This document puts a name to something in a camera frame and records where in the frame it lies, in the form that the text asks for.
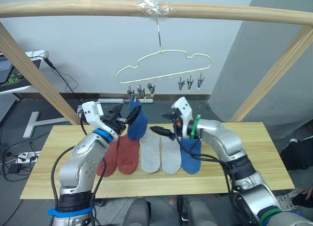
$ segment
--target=red sock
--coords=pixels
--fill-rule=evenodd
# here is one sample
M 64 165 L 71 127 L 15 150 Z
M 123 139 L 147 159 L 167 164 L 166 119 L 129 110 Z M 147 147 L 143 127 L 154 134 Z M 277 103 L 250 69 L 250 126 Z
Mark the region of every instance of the red sock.
M 112 143 L 110 143 L 110 146 L 106 154 L 104 154 L 104 159 L 107 162 L 107 168 L 104 173 L 105 177 L 112 175 L 116 169 L 118 143 L 119 143 L 119 139 L 117 141 L 113 141 Z M 103 168 L 104 168 L 104 163 L 101 160 L 98 165 L 97 175 L 100 176 L 102 174 Z
M 127 135 L 121 136 L 118 145 L 117 168 L 129 175 L 138 165 L 139 140 L 130 140 Z

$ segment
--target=green band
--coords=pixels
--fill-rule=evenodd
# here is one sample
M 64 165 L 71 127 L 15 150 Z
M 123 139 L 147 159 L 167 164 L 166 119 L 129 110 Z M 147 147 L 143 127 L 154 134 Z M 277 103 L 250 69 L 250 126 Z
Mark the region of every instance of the green band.
M 262 226 L 264 220 L 268 217 L 268 216 L 271 216 L 275 213 L 279 213 L 279 212 L 282 212 L 282 210 L 276 208 L 276 209 L 272 209 L 272 210 L 269 210 L 267 212 L 265 212 L 261 217 L 260 217 L 260 221 L 259 221 L 259 226 Z
M 201 117 L 201 115 L 198 114 L 197 117 L 196 117 L 196 120 L 195 120 L 195 122 L 194 122 L 194 125 L 193 125 L 193 127 L 192 127 L 191 134 L 190 134 L 190 137 L 191 137 L 192 139 L 195 138 L 195 132 L 196 132 L 197 125 L 198 125 L 198 122 L 199 122 L 199 120 L 200 120 L 200 117 Z

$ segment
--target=sock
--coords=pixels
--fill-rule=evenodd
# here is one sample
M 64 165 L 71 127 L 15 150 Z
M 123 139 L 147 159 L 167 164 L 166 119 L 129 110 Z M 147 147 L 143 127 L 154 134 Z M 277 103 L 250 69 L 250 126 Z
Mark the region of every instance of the sock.
M 185 149 L 190 150 L 192 145 L 197 142 L 194 139 L 186 139 L 181 138 L 181 144 L 184 146 Z M 200 170 L 201 161 L 192 158 L 188 153 L 186 153 L 183 149 L 180 150 L 181 152 L 181 167 L 185 172 L 188 174 L 195 174 Z M 201 152 L 201 141 L 199 141 L 196 146 L 192 149 L 193 153 L 199 154 Z
M 118 144 L 117 168 L 129 175 L 138 165 L 139 141 L 130 140 L 127 135 L 121 136 Z
M 148 174 L 158 171 L 161 166 L 160 136 L 148 130 L 139 143 L 141 169 Z
M 138 105 L 141 105 L 140 101 L 136 99 L 136 102 L 134 102 L 134 99 L 131 98 L 129 102 L 129 112 L 131 112 L 133 108 Z M 128 126 L 127 130 L 128 138 L 131 140 L 139 140 L 140 138 L 142 138 L 146 132 L 147 125 L 148 118 L 145 112 L 143 111 L 143 108 L 141 107 L 140 114 L 138 115 L 134 123 Z
M 119 139 L 117 141 L 111 142 L 106 154 L 104 154 L 104 159 L 107 162 L 107 168 L 104 173 L 105 177 L 112 175 L 116 169 L 118 143 Z M 101 160 L 98 164 L 97 175 L 100 176 L 102 174 L 103 168 L 104 163 Z
M 181 165 L 179 144 L 168 137 L 161 136 L 162 142 L 162 169 L 165 173 L 173 175 Z

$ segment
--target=clear tape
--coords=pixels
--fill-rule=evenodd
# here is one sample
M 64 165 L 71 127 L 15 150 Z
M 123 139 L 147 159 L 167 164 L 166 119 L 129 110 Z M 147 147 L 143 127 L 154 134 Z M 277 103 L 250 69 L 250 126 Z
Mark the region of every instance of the clear tape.
M 156 0 L 140 0 L 135 6 L 141 10 L 142 15 L 145 17 L 166 17 L 172 13 L 172 8 L 166 2 L 159 5 Z

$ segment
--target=wooden rod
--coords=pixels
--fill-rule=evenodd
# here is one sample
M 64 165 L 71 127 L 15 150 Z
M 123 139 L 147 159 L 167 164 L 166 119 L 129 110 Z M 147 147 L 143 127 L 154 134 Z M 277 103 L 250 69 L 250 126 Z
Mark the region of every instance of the wooden rod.
M 22 75 L 56 108 L 71 124 L 78 125 L 79 116 L 61 97 L 44 74 L 23 52 L 10 33 L 0 23 L 0 51 L 17 68 Z
M 244 103 L 234 113 L 230 122 L 240 122 L 256 106 L 257 103 L 268 93 L 278 80 L 290 69 L 293 63 L 313 42 L 313 27 L 304 26 L 295 36 L 282 56 L 269 70 L 258 86 L 252 91 Z
M 0 3 L 1 17 L 31 16 L 147 16 L 141 1 L 63 0 Z M 278 8 L 160 2 L 161 15 L 169 18 L 223 19 L 313 25 L 313 13 Z

